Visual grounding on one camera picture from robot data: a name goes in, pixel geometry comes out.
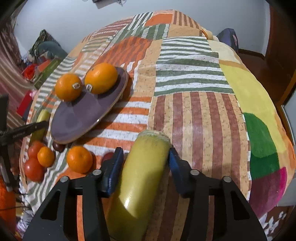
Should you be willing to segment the small mandarin orange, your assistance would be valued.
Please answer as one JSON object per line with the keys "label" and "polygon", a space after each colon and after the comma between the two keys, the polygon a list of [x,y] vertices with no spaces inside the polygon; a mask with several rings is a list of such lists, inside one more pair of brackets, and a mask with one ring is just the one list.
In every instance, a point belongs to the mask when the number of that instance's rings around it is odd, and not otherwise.
{"label": "small mandarin orange", "polygon": [[66,162],[72,171],[85,174],[93,165],[93,157],[83,146],[74,146],[67,152]]}
{"label": "small mandarin orange", "polygon": [[50,148],[44,146],[38,151],[37,160],[41,166],[48,168],[53,165],[55,154]]}

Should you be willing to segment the dark blue pillow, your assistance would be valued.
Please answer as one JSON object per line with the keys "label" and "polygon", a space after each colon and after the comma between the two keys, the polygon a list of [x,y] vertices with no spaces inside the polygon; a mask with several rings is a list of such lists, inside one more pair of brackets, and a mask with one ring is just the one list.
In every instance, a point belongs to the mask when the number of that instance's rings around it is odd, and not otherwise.
{"label": "dark blue pillow", "polygon": [[237,54],[239,53],[238,39],[234,29],[232,28],[224,29],[217,35],[217,38],[219,39],[220,42],[230,46]]}

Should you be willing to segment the brown wooden door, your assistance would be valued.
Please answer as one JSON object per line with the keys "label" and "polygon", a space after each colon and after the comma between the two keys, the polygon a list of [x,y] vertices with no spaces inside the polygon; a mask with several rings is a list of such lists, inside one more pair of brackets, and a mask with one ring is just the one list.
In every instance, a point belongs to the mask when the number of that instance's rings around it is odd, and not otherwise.
{"label": "brown wooden door", "polygon": [[271,24],[266,53],[240,49],[239,57],[278,105],[295,89],[295,29],[281,9],[270,6],[269,10]]}

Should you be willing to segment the dark purple round plate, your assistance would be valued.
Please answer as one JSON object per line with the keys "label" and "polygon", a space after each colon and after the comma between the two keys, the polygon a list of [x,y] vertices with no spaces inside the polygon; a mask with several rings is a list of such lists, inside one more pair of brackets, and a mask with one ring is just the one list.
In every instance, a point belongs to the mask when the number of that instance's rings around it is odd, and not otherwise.
{"label": "dark purple round plate", "polygon": [[51,122],[51,137],[58,144],[68,144],[96,126],[122,97],[129,75],[116,67],[118,78],[109,91],[94,95],[84,89],[73,102],[61,102]]}

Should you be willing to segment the green cardboard box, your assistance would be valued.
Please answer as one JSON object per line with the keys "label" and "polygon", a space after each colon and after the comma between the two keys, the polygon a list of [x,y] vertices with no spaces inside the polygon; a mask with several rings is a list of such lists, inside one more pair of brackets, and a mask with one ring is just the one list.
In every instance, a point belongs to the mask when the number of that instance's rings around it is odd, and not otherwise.
{"label": "green cardboard box", "polygon": [[53,73],[53,71],[62,62],[61,59],[53,59],[50,63],[40,72],[38,77],[34,81],[34,87],[39,90],[47,78]]}

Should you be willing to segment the large orange with sticker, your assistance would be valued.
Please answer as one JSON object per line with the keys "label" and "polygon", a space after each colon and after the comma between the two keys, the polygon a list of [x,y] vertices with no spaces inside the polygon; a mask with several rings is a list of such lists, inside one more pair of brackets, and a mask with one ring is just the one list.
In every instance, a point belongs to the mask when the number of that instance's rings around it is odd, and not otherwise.
{"label": "large orange with sticker", "polygon": [[77,75],[66,73],[57,80],[55,93],[60,100],[71,102],[81,94],[82,87],[82,81]]}

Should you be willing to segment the red tomato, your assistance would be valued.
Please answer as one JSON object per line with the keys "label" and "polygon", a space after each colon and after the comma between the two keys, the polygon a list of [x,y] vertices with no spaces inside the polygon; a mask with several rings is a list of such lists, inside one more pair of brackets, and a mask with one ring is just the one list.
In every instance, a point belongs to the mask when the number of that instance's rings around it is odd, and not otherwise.
{"label": "red tomato", "polygon": [[44,178],[44,167],[36,158],[29,158],[24,166],[26,177],[33,182],[42,182]]}
{"label": "red tomato", "polygon": [[40,141],[34,141],[28,148],[28,157],[29,158],[37,158],[37,154],[39,150],[44,147],[45,144]]}

